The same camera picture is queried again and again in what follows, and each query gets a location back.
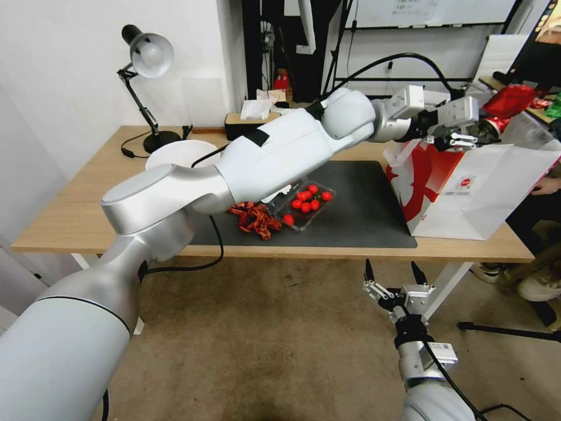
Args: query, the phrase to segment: white plate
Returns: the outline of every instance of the white plate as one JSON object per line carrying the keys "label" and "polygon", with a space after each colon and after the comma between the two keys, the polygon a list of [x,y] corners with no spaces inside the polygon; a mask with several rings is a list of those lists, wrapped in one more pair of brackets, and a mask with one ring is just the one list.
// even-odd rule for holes
{"label": "white plate", "polygon": [[[217,149],[218,148],[211,143],[195,139],[168,143],[150,155],[150,158],[146,161],[146,169],[162,164],[175,164],[181,165],[182,167],[190,167],[197,159]],[[219,160],[220,154],[216,154],[202,161],[197,167],[214,165]]]}

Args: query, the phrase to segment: sneaker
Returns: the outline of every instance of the sneaker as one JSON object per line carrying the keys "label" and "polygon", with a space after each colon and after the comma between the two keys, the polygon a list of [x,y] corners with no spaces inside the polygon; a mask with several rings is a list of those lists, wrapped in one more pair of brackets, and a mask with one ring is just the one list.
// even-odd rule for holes
{"label": "sneaker", "polygon": [[482,281],[495,284],[498,281],[501,268],[496,263],[474,263],[469,271]]}
{"label": "sneaker", "polygon": [[561,279],[544,268],[520,282],[518,293],[528,301],[549,301],[561,295]]}

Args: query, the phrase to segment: lamp arm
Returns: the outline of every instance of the lamp arm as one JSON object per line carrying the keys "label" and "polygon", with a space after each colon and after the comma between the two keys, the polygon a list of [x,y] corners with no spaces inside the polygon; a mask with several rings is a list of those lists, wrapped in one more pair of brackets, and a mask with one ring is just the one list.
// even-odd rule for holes
{"label": "lamp arm", "polygon": [[133,100],[136,102],[136,105],[138,105],[138,110],[142,114],[142,117],[144,117],[144,120],[146,120],[146,122],[150,126],[150,129],[152,130],[152,134],[155,136],[159,136],[160,132],[158,131],[158,122],[156,118],[154,118],[150,110],[147,107],[145,107],[142,104],[142,102],[140,102],[138,96],[136,95],[136,92],[134,91],[133,87],[130,85],[130,80],[133,77],[138,76],[137,73],[131,72],[129,70],[130,67],[132,67],[132,63],[129,63],[129,65],[120,69],[117,72],[117,74],[119,75],[119,78],[123,81],[124,85],[127,87],[127,90],[129,91],[130,96],[133,97]]}

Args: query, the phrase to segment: table leg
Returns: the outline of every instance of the table leg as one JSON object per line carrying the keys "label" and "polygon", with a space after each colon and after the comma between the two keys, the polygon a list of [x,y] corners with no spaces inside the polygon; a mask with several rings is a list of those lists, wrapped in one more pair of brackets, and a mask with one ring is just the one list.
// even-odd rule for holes
{"label": "table leg", "polygon": [[[72,257],[78,263],[78,265],[82,269],[88,269],[91,265],[99,260],[95,254],[80,254],[80,253],[71,253]],[[134,334],[139,335],[142,333],[142,329],[144,329],[144,322],[143,320],[138,317],[136,322],[136,327],[134,328]]]}
{"label": "table leg", "polygon": [[472,262],[452,262],[444,267],[434,282],[435,291],[429,297],[427,307],[423,313],[427,320],[431,318],[440,307],[440,304],[444,302],[456,285],[458,285],[471,266]]}

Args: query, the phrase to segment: lamp shade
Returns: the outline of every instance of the lamp shade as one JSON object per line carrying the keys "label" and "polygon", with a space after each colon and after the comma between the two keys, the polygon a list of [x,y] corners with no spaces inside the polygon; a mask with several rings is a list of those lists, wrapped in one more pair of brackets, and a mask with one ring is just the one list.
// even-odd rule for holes
{"label": "lamp shade", "polygon": [[130,46],[130,62],[136,73],[157,78],[168,71],[174,60],[174,48],[166,38],[144,33],[135,25],[126,25],[121,35]]}

